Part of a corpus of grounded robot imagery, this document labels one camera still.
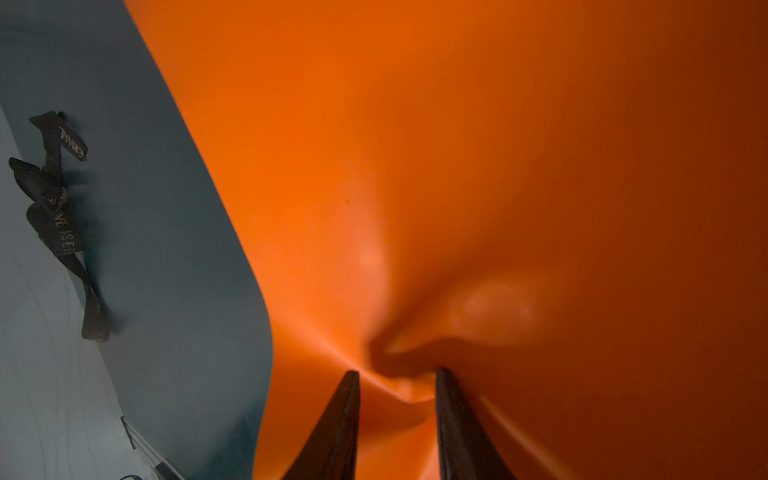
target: gray table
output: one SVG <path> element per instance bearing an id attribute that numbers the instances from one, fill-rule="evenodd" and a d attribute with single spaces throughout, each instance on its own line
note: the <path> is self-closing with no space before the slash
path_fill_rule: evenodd
<path id="1" fill-rule="evenodd" d="M 50 110 L 90 149 L 63 163 L 127 419 L 189 479 L 250 478 L 272 364 L 266 307 L 123 3 L 0 0 L 0 105 L 26 161 L 44 159 L 27 119 Z"/>

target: orange fabric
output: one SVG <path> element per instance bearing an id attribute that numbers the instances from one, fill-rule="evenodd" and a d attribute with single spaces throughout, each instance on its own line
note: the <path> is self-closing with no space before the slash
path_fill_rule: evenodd
<path id="1" fill-rule="evenodd" d="M 270 312 L 253 477 L 359 369 L 358 478 L 438 478 L 438 366 L 523 479 L 768 475 L 766 5 L 127 0 Z"/>

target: orange plastic bag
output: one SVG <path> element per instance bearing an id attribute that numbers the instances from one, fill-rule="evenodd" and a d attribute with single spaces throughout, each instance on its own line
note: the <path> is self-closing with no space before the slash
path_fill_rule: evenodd
<path id="1" fill-rule="evenodd" d="M 520 478 L 768 475 L 768 8 L 127 0 L 273 329 L 254 478 L 358 369 L 438 478 L 451 368 Z"/>

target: white surface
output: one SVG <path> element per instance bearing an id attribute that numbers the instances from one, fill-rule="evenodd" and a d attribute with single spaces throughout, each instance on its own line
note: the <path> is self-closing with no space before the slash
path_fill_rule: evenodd
<path id="1" fill-rule="evenodd" d="M 42 142 L 40 158 L 44 158 Z M 155 480 L 134 454 L 67 270 L 27 223 L 0 110 L 0 479 Z"/>

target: light gray floor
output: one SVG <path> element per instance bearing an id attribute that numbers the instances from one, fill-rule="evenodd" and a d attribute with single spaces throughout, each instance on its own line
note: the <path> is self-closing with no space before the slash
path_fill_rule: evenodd
<path id="1" fill-rule="evenodd" d="M 0 111 L 0 159 L 18 157 Z M 118 480 L 147 465 L 134 454 L 67 270 L 25 216 L 31 201 L 0 167 L 0 478 Z"/>
<path id="2" fill-rule="evenodd" d="M 26 161 L 43 164 L 28 118 L 50 110 L 90 149 L 63 165 L 128 421 L 187 480 L 250 478 L 272 362 L 266 307 L 122 1 L 0 0 L 0 105 Z"/>

